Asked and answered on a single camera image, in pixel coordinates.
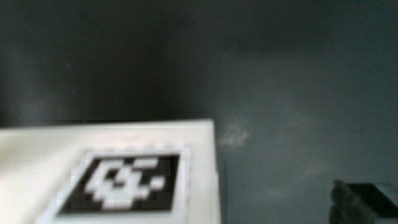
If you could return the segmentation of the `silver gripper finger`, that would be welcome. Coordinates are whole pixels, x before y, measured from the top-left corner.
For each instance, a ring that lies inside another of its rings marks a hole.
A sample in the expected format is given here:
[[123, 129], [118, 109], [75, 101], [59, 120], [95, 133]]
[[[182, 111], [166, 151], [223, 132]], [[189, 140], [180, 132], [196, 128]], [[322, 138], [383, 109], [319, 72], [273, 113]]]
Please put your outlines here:
[[335, 181], [329, 224], [398, 224], [398, 186]]

